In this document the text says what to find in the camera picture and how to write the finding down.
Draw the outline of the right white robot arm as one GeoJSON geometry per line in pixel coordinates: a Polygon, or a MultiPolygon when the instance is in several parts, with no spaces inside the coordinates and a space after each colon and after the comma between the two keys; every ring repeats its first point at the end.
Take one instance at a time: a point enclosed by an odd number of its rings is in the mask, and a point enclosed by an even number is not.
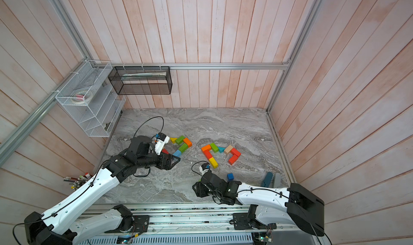
{"type": "Polygon", "coordinates": [[[265,188],[240,181],[225,181],[205,171],[192,189],[197,197],[213,196],[221,204],[248,205],[248,214],[240,222],[250,228],[272,224],[294,224],[318,237],[325,236],[324,201],[300,184],[288,188],[265,188]]]}

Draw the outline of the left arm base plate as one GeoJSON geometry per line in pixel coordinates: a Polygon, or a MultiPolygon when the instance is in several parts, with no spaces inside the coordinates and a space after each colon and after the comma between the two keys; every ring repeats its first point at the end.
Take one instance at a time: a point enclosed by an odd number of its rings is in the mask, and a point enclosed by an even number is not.
{"type": "Polygon", "coordinates": [[[149,215],[127,217],[125,220],[122,220],[120,226],[117,229],[109,230],[105,233],[146,233],[148,230],[149,219],[149,215]]]}

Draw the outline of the orange block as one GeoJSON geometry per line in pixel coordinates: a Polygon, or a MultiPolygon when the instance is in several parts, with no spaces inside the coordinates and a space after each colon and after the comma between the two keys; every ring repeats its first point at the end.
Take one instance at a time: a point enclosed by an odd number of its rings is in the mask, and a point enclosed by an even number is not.
{"type": "Polygon", "coordinates": [[[201,149],[202,149],[202,152],[205,152],[205,151],[212,150],[212,147],[210,145],[206,145],[206,146],[202,147],[201,149]]]}
{"type": "Polygon", "coordinates": [[[184,138],[183,142],[188,148],[192,146],[192,142],[188,138],[184,138]]]}

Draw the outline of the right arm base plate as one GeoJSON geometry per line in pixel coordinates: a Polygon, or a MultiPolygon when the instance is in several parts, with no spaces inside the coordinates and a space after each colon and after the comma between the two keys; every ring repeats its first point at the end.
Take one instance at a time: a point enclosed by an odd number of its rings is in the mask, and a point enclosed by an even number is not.
{"type": "Polygon", "coordinates": [[[276,230],[276,224],[264,225],[258,220],[252,219],[248,213],[234,213],[232,220],[229,221],[231,225],[234,225],[235,230],[276,230]]]}

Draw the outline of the natural wood block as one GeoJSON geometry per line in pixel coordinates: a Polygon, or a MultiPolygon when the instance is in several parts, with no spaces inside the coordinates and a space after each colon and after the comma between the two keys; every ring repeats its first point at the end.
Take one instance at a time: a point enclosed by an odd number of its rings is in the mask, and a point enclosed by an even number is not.
{"type": "Polygon", "coordinates": [[[231,153],[232,149],[233,149],[233,146],[229,145],[229,146],[224,150],[224,153],[225,153],[226,155],[228,155],[229,153],[231,153]]]}

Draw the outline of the light blue block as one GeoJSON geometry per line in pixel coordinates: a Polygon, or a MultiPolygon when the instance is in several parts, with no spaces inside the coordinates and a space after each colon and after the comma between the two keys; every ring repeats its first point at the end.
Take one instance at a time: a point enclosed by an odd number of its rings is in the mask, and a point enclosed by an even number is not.
{"type": "Polygon", "coordinates": [[[176,150],[174,153],[173,153],[173,156],[176,156],[176,157],[181,157],[181,155],[182,155],[182,152],[180,151],[180,150],[176,150]]]}

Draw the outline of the blue cube block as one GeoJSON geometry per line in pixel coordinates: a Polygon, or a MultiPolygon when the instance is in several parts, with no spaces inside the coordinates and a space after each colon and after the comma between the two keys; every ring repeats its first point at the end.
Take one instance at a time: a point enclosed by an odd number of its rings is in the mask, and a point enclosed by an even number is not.
{"type": "Polygon", "coordinates": [[[227,174],[227,179],[228,179],[228,181],[233,181],[234,180],[234,175],[232,173],[227,174]]]}

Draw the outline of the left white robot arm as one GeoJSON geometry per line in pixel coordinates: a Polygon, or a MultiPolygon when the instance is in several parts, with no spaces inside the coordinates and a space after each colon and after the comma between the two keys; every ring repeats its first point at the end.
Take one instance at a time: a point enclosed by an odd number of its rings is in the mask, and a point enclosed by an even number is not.
{"type": "Polygon", "coordinates": [[[134,216],[124,205],[85,221],[79,216],[138,169],[171,170],[180,157],[163,152],[165,136],[153,142],[147,136],[132,138],[128,148],[104,161],[97,173],[66,199],[43,213],[32,212],[23,223],[30,245],[75,245],[107,231],[136,231],[134,216]]]}

